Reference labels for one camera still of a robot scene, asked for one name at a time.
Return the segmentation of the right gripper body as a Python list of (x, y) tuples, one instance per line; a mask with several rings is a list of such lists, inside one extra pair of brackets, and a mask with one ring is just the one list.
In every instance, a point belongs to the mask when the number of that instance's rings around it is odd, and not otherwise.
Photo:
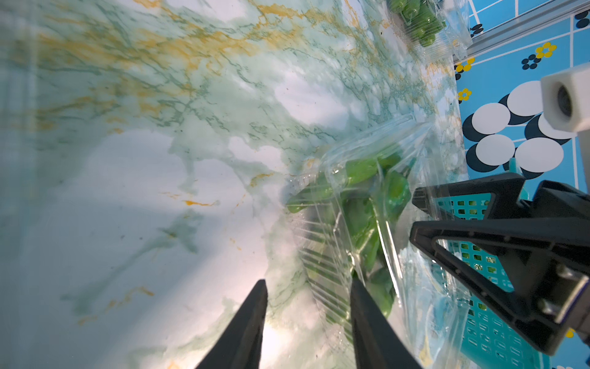
[(533, 313), (525, 330), (533, 346), (558, 346), (572, 328), (589, 343), (589, 196), (542, 181), (530, 201), (533, 251), (525, 295)]

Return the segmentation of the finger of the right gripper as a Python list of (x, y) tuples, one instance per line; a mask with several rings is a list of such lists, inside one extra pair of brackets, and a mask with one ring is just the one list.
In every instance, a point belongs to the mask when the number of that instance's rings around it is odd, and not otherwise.
[[(410, 241), (467, 287), (477, 306), (530, 344), (525, 330), (533, 313), (525, 295), (525, 264), (533, 251), (531, 218), (418, 221)], [(554, 355), (560, 345), (531, 346)]]
[(485, 178), (417, 188), (412, 204), (437, 219), (517, 219), (532, 217), (532, 202), (520, 198), (525, 178), (503, 173)]

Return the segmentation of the right frame post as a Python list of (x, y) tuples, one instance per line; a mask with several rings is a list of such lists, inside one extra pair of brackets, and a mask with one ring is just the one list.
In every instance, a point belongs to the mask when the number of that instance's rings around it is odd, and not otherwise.
[(476, 35), (473, 44), (466, 51), (466, 56), (455, 57), (454, 61), (480, 56), (588, 8), (589, 1), (545, 1), (522, 15)]

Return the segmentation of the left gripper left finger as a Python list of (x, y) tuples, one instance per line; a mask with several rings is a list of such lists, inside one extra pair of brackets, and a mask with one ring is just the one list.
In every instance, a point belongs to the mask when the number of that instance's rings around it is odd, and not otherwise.
[(196, 369), (260, 367), (267, 312), (267, 284), (256, 282), (224, 332)]

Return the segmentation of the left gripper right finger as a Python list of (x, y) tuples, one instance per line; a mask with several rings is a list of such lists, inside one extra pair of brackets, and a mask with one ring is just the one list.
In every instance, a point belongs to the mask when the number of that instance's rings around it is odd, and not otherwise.
[(421, 369), (358, 279), (352, 281), (350, 308), (357, 368)]

